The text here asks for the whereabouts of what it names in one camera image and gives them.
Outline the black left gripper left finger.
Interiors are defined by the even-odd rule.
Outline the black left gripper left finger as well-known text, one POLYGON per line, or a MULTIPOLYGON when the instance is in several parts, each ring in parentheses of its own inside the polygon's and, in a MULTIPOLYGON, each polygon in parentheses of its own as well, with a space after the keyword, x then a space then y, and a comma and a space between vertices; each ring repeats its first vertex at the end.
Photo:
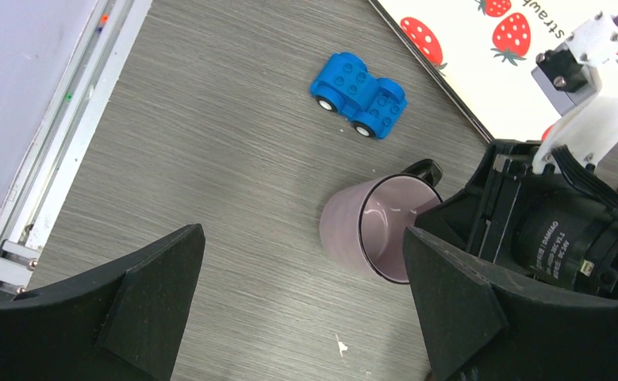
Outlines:
POLYGON ((186 225, 101 266, 0 291, 0 380, 168 380, 205 249, 186 225))

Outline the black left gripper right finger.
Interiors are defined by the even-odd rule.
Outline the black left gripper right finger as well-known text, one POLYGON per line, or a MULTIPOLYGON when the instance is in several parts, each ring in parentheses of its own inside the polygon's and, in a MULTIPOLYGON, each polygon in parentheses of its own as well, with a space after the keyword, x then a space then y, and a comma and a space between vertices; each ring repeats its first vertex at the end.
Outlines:
POLYGON ((438 380, 618 380, 618 301, 538 282, 409 228, 403 254, 438 380))

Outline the mauve mug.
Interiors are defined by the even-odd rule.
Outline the mauve mug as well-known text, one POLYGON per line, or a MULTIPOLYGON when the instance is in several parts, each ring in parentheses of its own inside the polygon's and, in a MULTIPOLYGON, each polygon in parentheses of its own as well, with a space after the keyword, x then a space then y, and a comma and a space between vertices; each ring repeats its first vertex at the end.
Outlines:
POLYGON ((436 190, 442 177, 437 162, 423 159, 338 191, 321 212, 319 234, 326 254, 349 271, 407 284, 405 230, 442 202, 436 190))

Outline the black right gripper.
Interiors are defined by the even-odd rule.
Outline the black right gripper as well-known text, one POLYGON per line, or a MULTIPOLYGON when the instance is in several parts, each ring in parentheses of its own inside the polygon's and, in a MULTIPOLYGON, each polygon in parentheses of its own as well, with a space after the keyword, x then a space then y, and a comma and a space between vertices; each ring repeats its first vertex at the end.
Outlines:
POLYGON ((535 174, 538 148, 492 142, 466 186, 416 227, 540 282, 618 300, 618 193, 566 151, 535 174))

